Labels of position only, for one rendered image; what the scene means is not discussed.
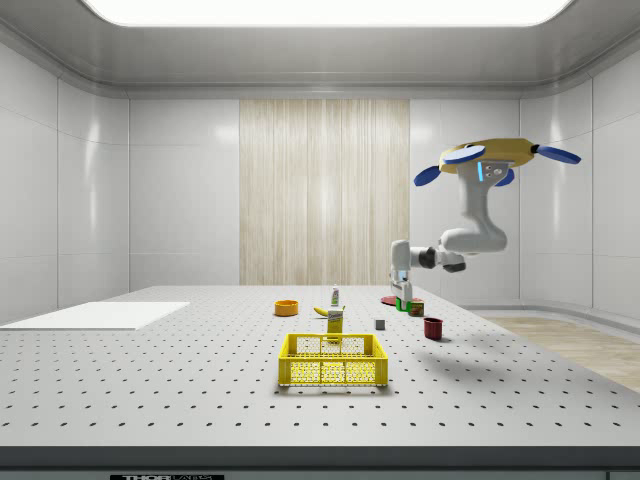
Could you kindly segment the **yellow basket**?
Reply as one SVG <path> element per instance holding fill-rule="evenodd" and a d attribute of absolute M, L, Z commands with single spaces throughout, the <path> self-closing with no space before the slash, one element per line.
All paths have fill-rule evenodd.
<path fill-rule="evenodd" d="M 374 334 L 289 333 L 280 385 L 387 385 L 388 356 Z"/>

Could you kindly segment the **drone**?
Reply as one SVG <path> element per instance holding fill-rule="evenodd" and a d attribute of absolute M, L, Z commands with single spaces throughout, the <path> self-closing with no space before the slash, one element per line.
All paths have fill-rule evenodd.
<path fill-rule="evenodd" d="M 443 152 L 439 164 L 420 172 L 414 178 L 416 186 L 426 185 L 435 180 L 441 173 L 457 173 L 457 167 L 467 162 L 498 161 L 506 162 L 510 169 L 506 177 L 497 185 L 509 184 L 514 178 L 513 169 L 526 164 L 535 154 L 568 164 L 578 164 L 581 158 L 566 150 L 533 144 L 524 138 L 495 138 L 469 144 L 461 144 Z"/>

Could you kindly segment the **white board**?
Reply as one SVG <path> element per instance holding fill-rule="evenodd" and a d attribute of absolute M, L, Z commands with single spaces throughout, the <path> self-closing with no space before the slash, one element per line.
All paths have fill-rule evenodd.
<path fill-rule="evenodd" d="M 138 330 L 189 302 L 88 302 L 0 326 L 0 330 Z"/>

